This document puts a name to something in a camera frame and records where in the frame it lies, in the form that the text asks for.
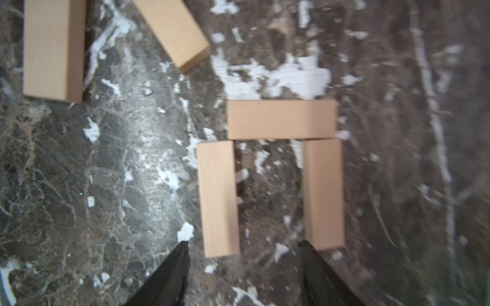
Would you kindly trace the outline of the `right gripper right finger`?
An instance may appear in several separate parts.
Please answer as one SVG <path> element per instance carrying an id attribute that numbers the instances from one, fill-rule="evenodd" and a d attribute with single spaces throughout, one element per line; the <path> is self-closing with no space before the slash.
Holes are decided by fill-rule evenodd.
<path id="1" fill-rule="evenodd" d="M 364 305 L 308 241 L 300 241 L 298 247 L 303 305 Z"/>

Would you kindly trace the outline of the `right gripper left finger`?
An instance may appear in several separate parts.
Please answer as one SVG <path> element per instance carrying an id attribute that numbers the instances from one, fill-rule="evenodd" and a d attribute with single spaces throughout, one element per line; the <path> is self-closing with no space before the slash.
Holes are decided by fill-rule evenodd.
<path id="1" fill-rule="evenodd" d="M 125 305 L 185 305 L 190 266 L 188 242 L 182 241 Z"/>

